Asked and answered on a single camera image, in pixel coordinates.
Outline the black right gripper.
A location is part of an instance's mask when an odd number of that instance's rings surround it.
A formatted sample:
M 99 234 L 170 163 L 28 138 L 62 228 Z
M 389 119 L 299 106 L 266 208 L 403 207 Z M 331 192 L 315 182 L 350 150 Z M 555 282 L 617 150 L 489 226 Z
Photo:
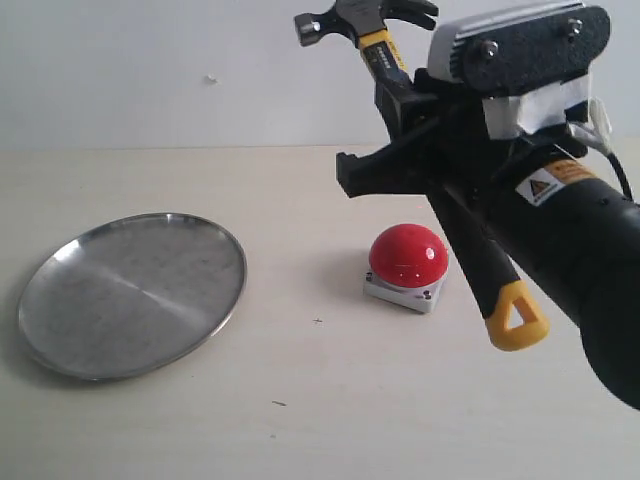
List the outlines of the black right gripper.
M 414 127 L 419 93 L 411 82 L 377 82 L 374 103 L 391 142 L 365 156 L 336 154 L 336 180 L 348 197 L 426 195 L 437 185 L 470 209 L 543 207 L 566 201 L 587 179 L 578 162 L 587 149 L 569 126 L 587 119 L 588 101 L 567 110 L 564 124 L 491 140 L 482 100 L 507 96 L 483 97 L 424 69 L 410 78 L 419 92 L 435 96 L 427 109 L 435 128 L 404 135 Z

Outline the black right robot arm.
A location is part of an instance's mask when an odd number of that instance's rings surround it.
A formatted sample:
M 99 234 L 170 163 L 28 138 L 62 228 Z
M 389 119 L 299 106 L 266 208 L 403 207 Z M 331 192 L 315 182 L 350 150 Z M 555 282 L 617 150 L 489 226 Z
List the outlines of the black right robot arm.
M 517 350 L 547 321 L 523 275 L 579 328 L 604 386 L 639 404 L 639 207 L 586 170 L 566 127 L 490 138 L 479 94 L 419 70 L 411 127 L 367 156 L 340 153 L 349 197 L 425 196 L 473 292 L 492 343 Z

